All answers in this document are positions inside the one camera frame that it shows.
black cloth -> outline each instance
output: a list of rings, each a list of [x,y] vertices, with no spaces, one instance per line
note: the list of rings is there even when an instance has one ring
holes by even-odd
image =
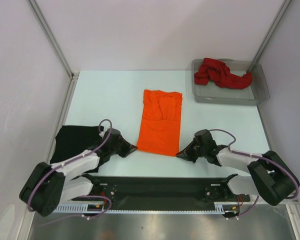
[[[101,141],[98,126],[62,126],[55,137],[55,151],[50,164],[70,159]]]

cable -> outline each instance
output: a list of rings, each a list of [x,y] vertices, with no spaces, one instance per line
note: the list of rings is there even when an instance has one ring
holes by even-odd
[[[262,159],[262,160],[266,161],[267,163],[276,166],[280,171],[282,171],[284,174],[286,174],[286,175],[291,179],[291,181],[293,182],[294,188],[295,188],[295,193],[294,193],[294,195],[288,196],[286,199],[294,199],[294,198],[296,198],[296,197],[298,196],[298,194],[299,194],[299,186],[298,186],[298,183],[297,183],[297,181],[295,180],[295,178],[290,174],[290,172],[288,172],[285,168],[283,168],[283,167],[280,166],[278,163],[276,163],[276,162],[274,162],[274,161],[272,161],[272,160],[270,160],[270,159],[268,159],[268,158],[266,158],[266,157],[264,157],[264,156],[259,156],[259,155],[252,154],[252,153],[249,154],[249,153],[246,153],[246,152],[241,152],[241,151],[237,151],[237,150],[232,150],[230,147],[231,147],[232,144],[234,144],[234,143],[237,141],[237,139],[236,139],[236,137],[235,137],[233,134],[231,134],[230,132],[228,132],[228,131],[226,131],[226,130],[222,130],[222,129],[216,128],[216,129],[210,129],[210,130],[208,130],[208,131],[209,131],[209,132],[219,131],[219,132],[223,132],[223,133],[226,133],[226,134],[230,135],[230,136],[233,138],[233,141],[230,142],[229,145],[228,145],[228,147],[227,147],[228,150],[230,151],[230,153],[232,153],[232,154],[237,154],[237,155],[241,155],[241,156],[246,156],[246,157],[250,157],[250,158],[255,158],[255,159]],[[259,198],[260,198],[260,196],[257,196],[256,199],[255,199],[255,201],[254,201],[254,203],[252,204],[252,206],[251,206],[248,210],[246,210],[245,212],[239,214],[239,216],[243,216],[243,215],[245,215],[246,213],[248,213],[251,209],[253,209],[254,206],[257,204]]]
[[[244,204],[244,200],[242,199],[242,197],[240,195],[238,195],[237,199],[238,199],[238,207],[241,207]]]
[[[101,192],[101,196],[106,197],[106,194],[104,192]]]
[[[80,155],[77,155],[77,156],[75,156],[74,158],[72,158],[71,160],[69,160],[68,162],[66,162],[65,164],[64,164],[64,166],[66,166],[66,165],[69,165],[69,164],[71,164],[71,163],[73,163],[73,162],[75,162],[75,161],[77,161],[77,160],[80,160],[80,159],[83,159],[84,157],[87,157],[87,156],[90,156],[91,154],[93,154],[94,152],[96,152],[96,151],[98,151],[100,148],[102,148],[102,146],[103,145],[105,145],[105,143],[108,141],[108,139],[110,138],[110,135],[111,135],[111,132],[112,132],[112,122],[109,120],[109,119],[103,119],[100,123],[99,123],[99,133],[101,133],[101,128],[100,128],[100,126],[101,126],[101,124],[103,123],[103,122],[105,122],[105,121],[107,121],[107,122],[109,122],[109,124],[110,124],[110,128],[109,128],[109,133],[107,134],[107,136],[105,137],[105,139],[103,140],[103,142],[99,145],[99,146],[97,146],[95,149],[93,149],[91,152],[89,152],[89,153],[87,153],[86,155],[82,155],[82,154],[80,154]],[[56,166],[55,168],[52,168],[46,175],[44,175],[43,176],[43,178],[41,178],[41,180],[37,183],[37,185],[34,187],[34,189],[32,190],[32,192],[31,192],[31,194],[30,194],[30,196],[29,196],[29,199],[28,199],[28,202],[27,202],[27,208],[28,208],[28,210],[30,211],[30,212],[34,212],[34,210],[31,208],[31,201],[32,201],[32,199],[33,199],[33,197],[34,197],[34,195],[36,194],[36,192],[37,192],[37,190],[39,189],[39,187],[41,186],[41,184],[52,174],[52,173],[54,173],[56,170],[58,170],[58,169],[60,169],[60,168],[62,168],[63,166],[60,164],[59,166]]]
[[[105,214],[107,211],[109,211],[109,209],[112,206],[111,200],[108,197],[106,197],[106,196],[88,195],[88,196],[80,196],[79,198],[98,198],[98,199],[104,199],[105,201],[109,202],[109,206],[105,210],[103,210],[102,212],[98,213],[95,216],[88,216],[88,217],[86,217],[83,214],[72,214],[72,215],[68,215],[68,216],[65,216],[65,217],[61,217],[61,218],[53,220],[53,221],[49,221],[49,222],[46,222],[46,223],[43,223],[43,224],[39,224],[38,226],[39,227],[44,227],[44,226],[47,226],[47,225],[50,225],[50,224],[54,224],[54,223],[57,223],[57,222],[59,222],[61,220],[72,218],[72,217],[82,217],[82,218],[85,218],[87,220],[96,219],[96,218],[99,218],[100,216],[102,216],[103,214]]]

metal frame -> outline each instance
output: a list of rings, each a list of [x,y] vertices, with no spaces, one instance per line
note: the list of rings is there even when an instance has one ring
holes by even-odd
[[[45,16],[43,15],[42,11],[40,10],[40,7],[36,0],[26,0],[29,3],[30,8],[32,9],[32,12],[34,16],[36,17],[41,29],[43,30],[44,34],[46,35],[48,41],[51,44],[52,49],[54,50],[57,58],[60,60],[63,69],[68,74],[70,78],[73,77],[73,72],[71,71],[71,68],[68,64],[67,59],[65,58],[64,53],[62,52],[54,34],[52,33]]]
[[[46,35],[48,41],[50,42],[51,47],[53,48],[56,56],[60,60],[62,67],[64,68],[64,70],[66,71],[66,73],[68,74],[68,76],[71,79],[68,89],[67,89],[67,93],[65,95],[65,99],[63,101],[62,110],[59,115],[59,120],[58,120],[57,126],[55,128],[55,135],[56,135],[58,133],[60,127],[65,123],[65,119],[66,119],[66,116],[67,116],[67,113],[68,113],[68,110],[70,107],[70,102],[71,102],[72,96],[74,94],[75,85],[77,83],[79,74],[78,73],[74,74],[72,72],[72,70],[68,64],[68,61],[66,60],[56,38],[54,37],[54,34],[52,33],[51,28],[49,27],[36,0],[26,0],[26,1],[29,3],[29,6],[32,9],[33,14],[35,15],[36,19],[38,20],[38,23],[39,23],[40,27],[42,28],[44,34]],[[272,36],[274,35],[276,29],[278,28],[281,20],[283,19],[285,13],[287,12],[287,10],[292,2],[293,2],[293,0],[284,0],[284,2],[282,3],[268,32],[266,33],[256,55],[253,58],[253,62],[258,62],[260,60],[262,54],[264,53],[267,45],[269,44]],[[270,148],[272,148],[271,146],[273,146],[273,145],[271,144],[271,139],[268,135],[267,126],[265,125],[265,123],[263,121],[262,113],[260,112],[259,108],[258,108],[258,111],[259,111],[259,115],[260,115],[260,118],[262,121],[263,129],[264,129],[267,141],[268,141],[268,145]],[[54,147],[55,147],[55,142],[54,142],[54,138],[53,138],[51,140],[51,146],[49,149],[49,155],[48,155],[47,161],[53,155]],[[294,233],[296,235],[296,238],[297,238],[297,240],[299,240],[300,239],[300,206],[297,205],[296,201],[292,201],[292,202],[289,201],[289,202],[284,202],[284,203],[286,204],[287,210],[289,212],[291,224],[292,224]],[[33,213],[25,210],[23,222],[20,226],[19,234],[16,239],[25,240],[28,238],[30,230],[31,230],[31,224],[33,221],[33,217],[34,217]]]
[[[98,214],[100,211],[88,211],[89,203],[76,203],[76,202],[65,202],[59,204],[58,207],[53,211],[54,213],[63,214]],[[222,204],[215,203],[215,210],[202,210],[202,211],[186,211],[187,214],[219,214],[225,213]],[[109,214],[184,214],[184,211],[142,211],[142,210],[109,210]]]
[[[268,32],[266,33],[264,39],[262,40],[262,43],[256,52],[252,62],[257,63],[261,59],[262,54],[264,53],[266,47],[268,46],[272,36],[274,35],[276,29],[278,28],[279,24],[281,23],[281,20],[283,19],[284,15],[286,14],[289,6],[294,0],[284,0],[282,3],[278,13],[276,14]]]

clothing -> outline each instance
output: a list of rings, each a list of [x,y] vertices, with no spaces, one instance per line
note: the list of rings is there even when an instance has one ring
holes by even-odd
[[[144,90],[138,150],[176,156],[179,152],[182,93]]]
[[[194,83],[207,85],[209,80],[214,81],[220,88],[245,89],[251,85],[253,79],[251,72],[237,76],[230,73],[230,68],[224,62],[205,58],[198,72],[194,74]]]
[[[98,126],[62,126],[55,137],[55,150],[50,164],[81,154],[96,141],[102,141]]]

white wall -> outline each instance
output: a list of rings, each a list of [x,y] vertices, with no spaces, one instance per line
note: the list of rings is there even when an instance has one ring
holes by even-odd
[[[260,62],[270,92],[261,113],[274,149],[300,180],[300,0],[291,5]]]
[[[47,159],[68,84],[27,1],[0,0],[0,216],[15,208],[8,239],[25,212],[20,190]]]
[[[37,0],[73,70],[252,60],[283,0]]]

